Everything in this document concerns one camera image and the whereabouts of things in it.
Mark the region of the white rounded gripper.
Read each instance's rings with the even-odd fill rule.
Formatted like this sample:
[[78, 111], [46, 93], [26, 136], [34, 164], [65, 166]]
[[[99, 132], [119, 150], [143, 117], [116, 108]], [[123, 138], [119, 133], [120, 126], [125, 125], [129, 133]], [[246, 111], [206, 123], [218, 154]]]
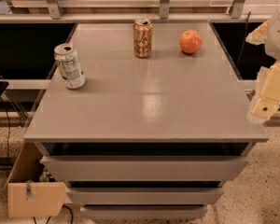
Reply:
[[254, 124], [269, 120], [280, 108], [280, 7], [268, 21], [248, 34], [245, 41], [265, 44], [265, 52], [277, 61], [270, 68], [261, 67], [255, 84], [247, 119]]

